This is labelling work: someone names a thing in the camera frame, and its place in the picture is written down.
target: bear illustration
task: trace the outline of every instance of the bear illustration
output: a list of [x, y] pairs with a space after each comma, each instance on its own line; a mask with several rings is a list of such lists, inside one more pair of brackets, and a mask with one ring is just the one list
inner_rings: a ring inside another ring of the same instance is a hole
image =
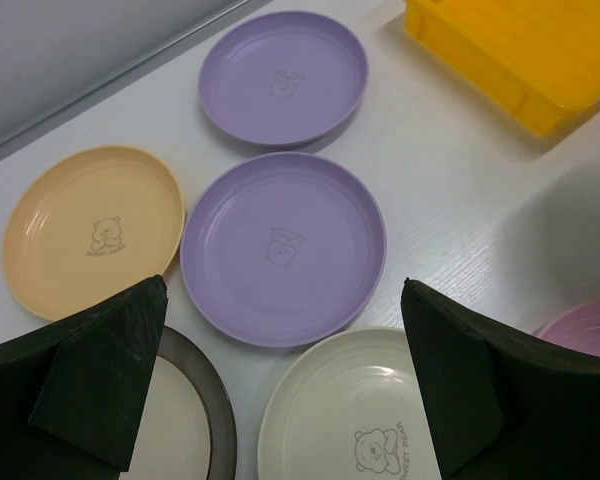
[[277, 100], [291, 100], [298, 86], [307, 79], [304, 75], [287, 70], [276, 70], [273, 73], [269, 96]]
[[291, 260], [296, 256], [302, 240], [292, 235], [274, 233], [267, 247], [266, 262], [271, 262], [279, 267], [289, 268]]
[[359, 472], [400, 474], [398, 432], [393, 429], [356, 432], [356, 468]]
[[109, 217], [93, 224], [93, 243], [91, 250], [98, 252], [106, 248], [118, 247], [122, 244], [120, 217]]

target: white table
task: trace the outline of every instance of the white table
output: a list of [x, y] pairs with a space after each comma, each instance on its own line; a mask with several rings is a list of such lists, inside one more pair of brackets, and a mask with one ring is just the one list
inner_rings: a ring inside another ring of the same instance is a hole
[[[357, 174], [386, 220], [386, 270], [351, 328], [402, 327], [407, 276], [525, 331], [600, 294], [600, 113], [546, 148], [406, 36], [402, 2], [275, 0], [255, 15], [288, 9], [345, 23], [371, 62], [369, 89], [353, 121], [339, 136], [305, 148]], [[198, 71], [218, 38], [2, 160], [0, 255], [20, 195], [76, 151], [128, 144], [155, 153], [179, 176], [189, 208], [212, 180], [260, 153], [217, 134], [198, 106]], [[237, 420], [237, 478], [253, 480], [266, 402], [302, 350], [252, 348], [225, 337], [196, 311], [177, 267], [167, 280], [167, 324], [218, 369]], [[44, 324], [14, 301], [0, 268], [0, 342]]]

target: cream plate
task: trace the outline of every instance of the cream plate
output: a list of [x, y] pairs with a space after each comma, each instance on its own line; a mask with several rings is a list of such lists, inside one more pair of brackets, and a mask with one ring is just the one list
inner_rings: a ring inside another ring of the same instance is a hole
[[354, 330], [308, 350], [262, 421], [259, 480], [439, 480], [404, 331]]
[[2, 264], [16, 299], [59, 320], [162, 274], [185, 209], [178, 183], [152, 155], [101, 147], [42, 175], [14, 209]]
[[211, 435], [202, 400], [184, 373], [156, 357], [131, 468], [121, 480], [204, 480]]

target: yellow container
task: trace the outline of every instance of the yellow container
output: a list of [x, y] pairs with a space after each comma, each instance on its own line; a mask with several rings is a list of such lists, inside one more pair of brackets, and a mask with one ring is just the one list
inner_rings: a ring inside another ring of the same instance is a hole
[[600, 102], [600, 0], [407, 3], [407, 31], [536, 135]]

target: lavender plate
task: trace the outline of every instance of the lavender plate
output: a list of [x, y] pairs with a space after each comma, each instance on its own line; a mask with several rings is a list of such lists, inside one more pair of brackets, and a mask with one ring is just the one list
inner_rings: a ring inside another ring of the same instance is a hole
[[360, 41], [322, 15], [282, 12], [243, 23], [211, 50], [198, 90], [221, 130], [267, 146], [315, 140], [356, 109], [369, 76]]
[[314, 155], [281, 152], [209, 187], [187, 221], [180, 265], [216, 328], [253, 345], [291, 347], [352, 321], [385, 253], [382, 215], [356, 177]]

